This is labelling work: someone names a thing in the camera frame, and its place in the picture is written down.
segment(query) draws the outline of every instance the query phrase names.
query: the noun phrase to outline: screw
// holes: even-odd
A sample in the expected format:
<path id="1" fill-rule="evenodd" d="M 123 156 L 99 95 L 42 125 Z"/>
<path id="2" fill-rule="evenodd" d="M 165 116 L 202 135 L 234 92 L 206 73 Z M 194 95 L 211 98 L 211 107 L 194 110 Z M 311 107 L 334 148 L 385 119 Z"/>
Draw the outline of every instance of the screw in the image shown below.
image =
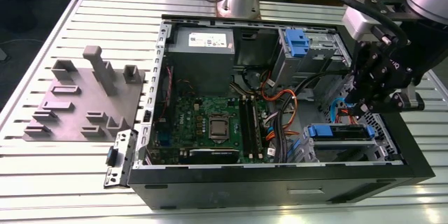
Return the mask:
<path id="1" fill-rule="evenodd" d="M 387 44 L 389 46 L 393 44 L 393 41 L 390 40 L 389 37 L 383 36 L 382 41 L 385 42 L 385 44 Z"/>

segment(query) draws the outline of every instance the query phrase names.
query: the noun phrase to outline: power supply label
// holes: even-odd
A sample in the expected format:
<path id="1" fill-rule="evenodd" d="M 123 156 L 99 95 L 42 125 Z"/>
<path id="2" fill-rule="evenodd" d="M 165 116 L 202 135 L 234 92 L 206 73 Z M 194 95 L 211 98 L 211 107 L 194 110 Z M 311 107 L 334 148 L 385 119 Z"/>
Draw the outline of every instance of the power supply label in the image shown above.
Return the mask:
<path id="1" fill-rule="evenodd" d="M 226 34 L 191 33 L 189 36 L 191 47 L 227 47 Z"/>

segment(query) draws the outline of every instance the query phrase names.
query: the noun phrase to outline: sticker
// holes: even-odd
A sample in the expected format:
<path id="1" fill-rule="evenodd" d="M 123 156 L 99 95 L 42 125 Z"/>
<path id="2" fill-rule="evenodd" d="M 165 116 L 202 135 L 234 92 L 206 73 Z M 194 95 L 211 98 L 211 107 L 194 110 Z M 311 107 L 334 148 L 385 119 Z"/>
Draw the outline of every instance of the sticker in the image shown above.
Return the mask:
<path id="1" fill-rule="evenodd" d="M 275 85 L 275 82 L 274 82 L 274 80 L 269 79 L 269 80 L 267 80 L 267 84 L 269 84 L 270 86 L 273 86 L 273 87 L 274 87 L 274 85 Z"/>
<path id="2" fill-rule="evenodd" d="M 191 47 L 227 47 L 226 34 L 191 33 L 189 36 Z"/>
<path id="3" fill-rule="evenodd" d="M 269 156 L 275 156 L 275 149 L 274 148 L 269 148 Z"/>

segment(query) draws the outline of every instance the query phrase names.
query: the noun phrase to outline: aluminum table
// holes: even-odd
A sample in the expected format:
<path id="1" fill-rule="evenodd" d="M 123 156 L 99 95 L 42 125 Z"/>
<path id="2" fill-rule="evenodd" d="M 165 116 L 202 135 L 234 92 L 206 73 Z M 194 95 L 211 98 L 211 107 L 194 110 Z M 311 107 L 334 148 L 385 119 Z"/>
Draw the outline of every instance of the aluminum table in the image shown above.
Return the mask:
<path id="1" fill-rule="evenodd" d="M 342 24 L 345 8 L 262 2 L 261 11 L 265 20 Z M 427 110 L 402 116 L 437 177 L 355 204 L 153 211 L 131 189 L 103 189 L 111 143 L 26 142 L 23 130 L 54 78 L 50 68 L 59 59 L 87 67 L 82 56 L 86 45 L 103 47 L 103 58 L 115 68 L 138 65 L 151 80 L 162 14 L 215 16 L 215 8 L 203 0 L 70 2 L 0 114 L 0 221 L 448 222 L 448 92 L 433 71 L 418 87 Z M 145 86 L 142 105 L 150 86 L 151 82 Z"/>

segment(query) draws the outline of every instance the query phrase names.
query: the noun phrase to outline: case side panel hinge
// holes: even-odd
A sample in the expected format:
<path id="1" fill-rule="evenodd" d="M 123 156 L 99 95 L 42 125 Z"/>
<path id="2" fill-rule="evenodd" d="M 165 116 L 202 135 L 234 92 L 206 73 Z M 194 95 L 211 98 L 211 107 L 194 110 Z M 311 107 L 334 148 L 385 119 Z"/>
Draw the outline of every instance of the case side panel hinge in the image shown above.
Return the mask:
<path id="1" fill-rule="evenodd" d="M 105 189 L 130 188 L 129 178 L 138 135 L 137 130 L 126 130 L 118 133 L 115 144 L 107 154 L 106 164 L 109 168 Z"/>

